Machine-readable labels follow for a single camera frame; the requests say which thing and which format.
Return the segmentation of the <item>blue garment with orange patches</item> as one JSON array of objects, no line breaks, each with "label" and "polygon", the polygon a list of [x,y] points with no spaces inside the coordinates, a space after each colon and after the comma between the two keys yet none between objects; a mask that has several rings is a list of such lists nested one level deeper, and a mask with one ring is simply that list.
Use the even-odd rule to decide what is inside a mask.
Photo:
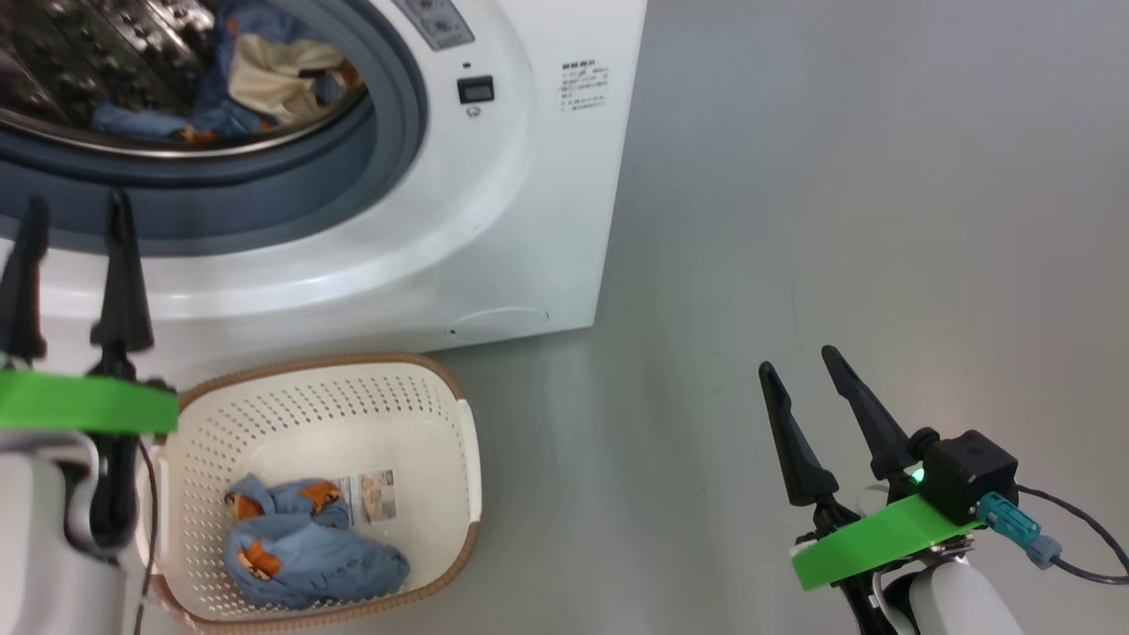
[{"label": "blue garment with orange patches", "polygon": [[411,574],[402,551],[355,532],[335,480],[266,487],[246,475],[224,502],[235,517],[224,565],[250,604],[306,610],[364,601],[397,594]]}]

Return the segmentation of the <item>blue garment with cream lining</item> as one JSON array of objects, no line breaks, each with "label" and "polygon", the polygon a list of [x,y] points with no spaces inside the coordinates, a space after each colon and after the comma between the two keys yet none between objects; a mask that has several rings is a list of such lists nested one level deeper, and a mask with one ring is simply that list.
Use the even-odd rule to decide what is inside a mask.
[{"label": "blue garment with cream lining", "polygon": [[342,47],[270,0],[224,0],[213,56],[186,116],[120,97],[93,110],[93,131],[146,142],[235,142],[307,124],[364,92]]}]

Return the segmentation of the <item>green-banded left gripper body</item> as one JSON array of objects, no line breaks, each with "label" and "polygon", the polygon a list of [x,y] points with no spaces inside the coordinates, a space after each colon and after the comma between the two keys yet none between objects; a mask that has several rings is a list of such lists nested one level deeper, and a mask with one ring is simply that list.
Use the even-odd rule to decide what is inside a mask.
[{"label": "green-banded left gripper body", "polygon": [[62,461],[65,538],[76,549],[122,549],[138,523],[138,442],[177,430],[180,401],[160,379],[0,369],[0,456]]}]

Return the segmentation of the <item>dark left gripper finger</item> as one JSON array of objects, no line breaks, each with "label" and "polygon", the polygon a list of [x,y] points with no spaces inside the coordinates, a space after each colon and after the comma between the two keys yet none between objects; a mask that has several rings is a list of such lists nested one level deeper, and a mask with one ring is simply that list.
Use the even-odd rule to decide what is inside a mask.
[{"label": "dark left gripper finger", "polygon": [[100,318],[90,330],[90,343],[112,354],[146,351],[154,348],[152,315],[146,297],[132,205],[121,190],[110,193],[105,244],[108,272]]},{"label": "dark left gripper finger", "polygon": [[0,275],[0,354],[35,362],[46,356],[40,325],[40,270],[49,250],[49,206],[32,198]]}]

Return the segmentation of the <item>stainless steel washer drum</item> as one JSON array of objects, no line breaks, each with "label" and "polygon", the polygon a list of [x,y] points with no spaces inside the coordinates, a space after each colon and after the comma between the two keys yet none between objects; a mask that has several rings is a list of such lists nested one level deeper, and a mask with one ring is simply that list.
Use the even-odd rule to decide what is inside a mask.
[{"label": "stainless steel washer drum", "polygon": [[146,142],[93,131],[93,110],[120,97],[134,108],[186,116],[213,60],[224,0],[0,0],[0,122],[49,139],[131,155],[190,157],[257,149],[341,116],[364,92],[307,124],[235,142]]}]

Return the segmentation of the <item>grey warning sticker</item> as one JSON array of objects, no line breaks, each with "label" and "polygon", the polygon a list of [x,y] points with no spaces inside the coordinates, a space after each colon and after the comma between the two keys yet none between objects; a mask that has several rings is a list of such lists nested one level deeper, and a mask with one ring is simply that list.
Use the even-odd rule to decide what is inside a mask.
[{"label": "grey warning sticker", "polygon": [[475,41],[452,0],[393,0],[434,51],[464,47]]}]

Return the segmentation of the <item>cream basket with brown rim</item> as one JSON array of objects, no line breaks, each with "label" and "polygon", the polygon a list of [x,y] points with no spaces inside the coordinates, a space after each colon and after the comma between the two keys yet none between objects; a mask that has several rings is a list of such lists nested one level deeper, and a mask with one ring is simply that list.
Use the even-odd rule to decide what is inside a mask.
[{"label": "cream basket with brown rim", "polygon": [[[150,458],[156,485],[138,471],[137,550],[154,556],[142,603],[198,635],[329,628],[421,601],[449,586],[479,539],[475,415],[449,371],[423,356],[335,356],[211,379],[182,395],[178,429]],[[399,517],[352,530],[406,555],[397,594],[306,610],[243,599],[224,567],[235,517],[221,499],[233,482],[336,481],[385,467],[399,479]]]}]

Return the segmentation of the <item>white front-load washing machine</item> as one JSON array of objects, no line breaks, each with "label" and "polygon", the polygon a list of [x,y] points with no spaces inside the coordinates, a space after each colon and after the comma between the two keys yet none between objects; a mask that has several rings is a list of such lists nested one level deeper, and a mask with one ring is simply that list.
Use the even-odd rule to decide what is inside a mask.
[{"label": "white front-load washing machine", "polygon": [[[303,240],[226,256],[145,259],[154,348],[141,377],[186,386],[280,359],[472,343],[457,320],[536,307],[539,336],[595,320],[648,0],[452,0],[475,41],[434,51],[374,0],[415,54],[421,153],[378,205]],[[603,108],[561,113],[564,62],[610,68]],[[460,104],[460,78],[496,99]],[[44,369],[90,369],[106,252],[51,246],[41,269]]]}]

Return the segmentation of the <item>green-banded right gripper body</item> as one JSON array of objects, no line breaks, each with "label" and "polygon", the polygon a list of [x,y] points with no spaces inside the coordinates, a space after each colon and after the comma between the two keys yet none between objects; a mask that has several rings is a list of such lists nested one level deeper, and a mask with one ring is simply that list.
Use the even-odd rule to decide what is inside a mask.
[{"label": "green-banded right gripper body", "polygon": [[910,494],[868,516],[838,501],[813,507],[814,531],[793,550],[806,591],[835,588],[857,635],[983,635],[983,579],[960,559],[977,521],[956,527],[920,495],[924,479],[894,475]]}]

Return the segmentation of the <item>paper label inside basket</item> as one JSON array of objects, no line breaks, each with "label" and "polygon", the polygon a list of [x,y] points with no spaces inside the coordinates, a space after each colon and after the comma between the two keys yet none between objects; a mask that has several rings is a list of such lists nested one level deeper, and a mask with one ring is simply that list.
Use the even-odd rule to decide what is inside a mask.
[{"label": "paper label inside basket", "polygon": [[349,508],[351,527],[371,527],[399,517],[396,480],[390,467],[336,480],[341,499]]}]

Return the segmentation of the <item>round white filter cover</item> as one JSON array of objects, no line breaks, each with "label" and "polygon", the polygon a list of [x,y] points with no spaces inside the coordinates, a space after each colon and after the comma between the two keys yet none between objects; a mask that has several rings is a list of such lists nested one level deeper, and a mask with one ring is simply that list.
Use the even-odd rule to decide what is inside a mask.
[{"label": "round white filter cover", "polygon": [[447,332],[460,341],[509,340],[537,334],[549,320],[550,315],[536,307],[496,307],[457,318]]}]

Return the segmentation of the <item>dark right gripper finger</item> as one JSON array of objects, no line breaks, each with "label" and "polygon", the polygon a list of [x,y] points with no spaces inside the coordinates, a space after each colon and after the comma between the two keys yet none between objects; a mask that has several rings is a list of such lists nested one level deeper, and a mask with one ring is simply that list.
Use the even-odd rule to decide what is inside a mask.
[{"label": "dark right gripper finger", "polygon": [[864,442],[870,451],[870,473],[879,480],[904,475],[908,467],[914,466],[914,458],[908,453],[904,430],[835,346],[823,346],[821,356],[835,392],[850,405],[863,430]]},{"label": "dark right gripper finger", "polygon": [[839,489],[835,477],[821,466],[811,449],[793,415],[791,397],[770,362],[759,366],[759,385],[788,502],[795,507],[807,507],[834,501]]}]

